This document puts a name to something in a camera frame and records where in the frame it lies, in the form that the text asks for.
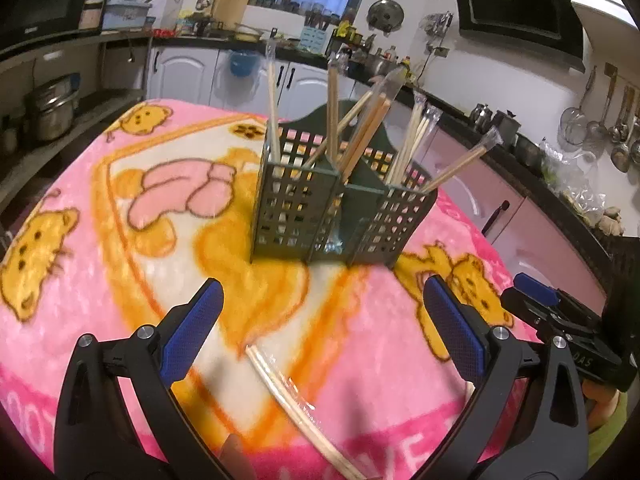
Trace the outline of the chopsticks pair long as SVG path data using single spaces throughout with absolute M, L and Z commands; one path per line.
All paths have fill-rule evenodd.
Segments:
M 337 126 L 340 120 L 340 77 L 348 66 L 348 55 L 332 53 L 328 64 L 328 99 L 326 100 L 326 157 L 332 165 L 337 161 Z

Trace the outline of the hanging steel ladle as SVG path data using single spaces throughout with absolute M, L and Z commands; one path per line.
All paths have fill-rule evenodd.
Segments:
M 636 89 L 630 84 L 627 84 L 624 90 L 623 102 L 620 104 L 620 112 L 618 113 L 614 126 L 610 129 L 611 140 L 613 142 L 611 162 L 614 167 L 623 174 L 626 174 L 630 167 L 628 146 L 630 129 L 628 120 L 632 106 L 634 105 L 635 95 Z

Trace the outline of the angled chopsticks in caddy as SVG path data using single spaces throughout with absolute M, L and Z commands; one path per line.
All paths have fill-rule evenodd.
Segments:
M 456 176 L 465 167 L 481 158 L 487 152 L 492 150 L 496 145 L 502 143 L 502 136 L 497 127 L 491 127 L 488 132 L 482 136 L 480 142 L 478 142 L 474 148 L 461 155 L 454 162 L 449 164 L 441 172 L 436 174 L 436 177 L 427 181 L 419 188 L 420 193 L 430 194 L 436 188 L 439 188 L 442 184 L 449 181 Z

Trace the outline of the hanging strainer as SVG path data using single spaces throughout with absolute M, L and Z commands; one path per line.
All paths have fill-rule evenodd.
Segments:
M 588 120 L 584 113 L 584 105 L 596 78 L 597 67 L 593 66 L 578 106 L 563 110 L 559 123 L 559 140 L 561 148 L 565 151 L 577 151 L 586 140 Z

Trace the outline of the pale chopsticks in caddy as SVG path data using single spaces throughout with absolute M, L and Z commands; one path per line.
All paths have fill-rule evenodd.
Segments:
M 427 102 L 427 97 L 423 93 L 413 90 L 413 97 L 414 105 L 406 129 L 405 140 L 392 166 L 390 166 L 390 171 L 386 174 L 385 183 L 387 185 L 401 184 L 422 140 L 434 131 L 440 116 L 442 116 L 442 111 Z

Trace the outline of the pink cartoon fleece blanket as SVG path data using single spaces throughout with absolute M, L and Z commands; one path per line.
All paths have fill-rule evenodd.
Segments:
M 53 462 L 56 404 L 77 339 L 129 336 L 208 278 L 224 310 L 174 393 L 211 448 L 241 439 L 262 479 L 333 479 L 245 354 L 257 344 L 322 432 L 370 478 L 407 479 L 462 411 L 465 388 L 422 304 L 441 275 L 491 325 L 533 331 L 500 306 L 496 251 L 439 195 L 392 268 L 252 259 L 265 126 L 163 100 L 119 118 L 56 180 L 1 265 L 1 403 Z

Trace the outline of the dark green utensil caddy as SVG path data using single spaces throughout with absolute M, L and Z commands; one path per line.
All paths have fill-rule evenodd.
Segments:
M 323 139 L 326 109 L 281 126 L 281 162 L 262 153 L 252 225 L 252 259 L 395 264 L 436 203 L 422 192 L 430 175 L 411 164 L 400 185 L 384 183 L 382 169 L 396 154 L 379 128 L 354 172 L 343 181 L 320 157 L 303 164 Z

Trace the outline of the brown chopsticks in caddy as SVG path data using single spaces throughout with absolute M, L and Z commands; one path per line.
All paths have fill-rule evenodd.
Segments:
M 346 183 L 355 169 L 364 150 L 368 147 L 376 130 L 382 124 L 399 90 L 405 84 L 406 71 L 402 67 L 395 68 L 372 88 L 372 94 L 358 120 L 355 133 L 349 140 L 346 151 L 340 161 L 341 180 Z

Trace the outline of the black range hood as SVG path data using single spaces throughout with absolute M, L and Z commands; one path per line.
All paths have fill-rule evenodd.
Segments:
M 457 0 L 460 35 L 583 72 L 584 29 L 572 0 Z

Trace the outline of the steel pot on shelf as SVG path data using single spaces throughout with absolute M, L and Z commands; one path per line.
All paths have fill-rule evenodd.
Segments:
M 25 96 L 27 131 L 37 142 L 54 141 L 70 130 L 79 105 L 80 83 L 80 73 L 69 73 Z

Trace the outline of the steel lid on wall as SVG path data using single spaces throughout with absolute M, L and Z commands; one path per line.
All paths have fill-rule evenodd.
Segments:
M 369 28 L 382 32 L 384 36 L 390 36 L 392 32 L 401 29 L 404 19 L 404 9 L 395 0 L 375 1 L 367 13 Z

